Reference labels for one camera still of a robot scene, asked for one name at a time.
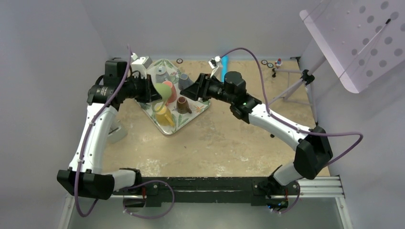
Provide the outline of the light green mug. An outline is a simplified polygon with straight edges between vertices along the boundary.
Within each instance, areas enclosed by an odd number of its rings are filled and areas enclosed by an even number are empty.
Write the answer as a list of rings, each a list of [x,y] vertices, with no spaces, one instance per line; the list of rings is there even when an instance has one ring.
[[[156,83],[154,84],[155,89],[157,92],[162,96],[162,100],[159,102],[154,102],[151,105],[152,111],[156,112],[156,110],[161,107],[162,105],[166,105],[167,100],[171,96],[171,89],[169,86],[163,83]]]

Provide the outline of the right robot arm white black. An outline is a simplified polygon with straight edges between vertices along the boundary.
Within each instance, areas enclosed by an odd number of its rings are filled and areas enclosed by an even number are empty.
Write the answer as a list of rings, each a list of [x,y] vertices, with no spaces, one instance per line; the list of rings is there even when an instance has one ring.
[[[270,111],[264,103],[247,92],[246,82],[239,72],[226,73],[224,82],[202,73],[180,94],[194,101],[213,98],[226,102],[237,119],[268,131],[295,151],[293,162],[277,169],[268,181],[268,188],[274,194],[280,194],[287,188],[287,184],[300,178],[314,179],[333,157],[322,127],[299,125]]]

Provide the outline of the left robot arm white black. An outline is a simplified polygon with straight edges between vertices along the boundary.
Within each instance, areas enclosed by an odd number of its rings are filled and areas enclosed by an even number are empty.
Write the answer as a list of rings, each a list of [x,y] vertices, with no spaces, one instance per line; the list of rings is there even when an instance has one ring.
[[[112,59],[105,62],[105,73],[89,89],[86,124],[74,155],[66,170],[59,170],[57,181],[72,196],[107,200],[113,192],[125,189],[130,195],[142,190],[140,172],[124,168],[102,174],[102,159],[112,129],[119,129],[115,118],[126,99],[150,103],[162,97],[146,72],[150,57],[132,56],[133,62]]]

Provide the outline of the yellow mug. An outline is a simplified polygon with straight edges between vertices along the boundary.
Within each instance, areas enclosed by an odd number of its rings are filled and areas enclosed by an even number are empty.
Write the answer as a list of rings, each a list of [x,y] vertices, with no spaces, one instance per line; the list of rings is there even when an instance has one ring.
[[[161,126],[170,126],[170,127],[175,126],[172,113],[165,105],[162,105],[156,110],[155,119],[157,123]]]

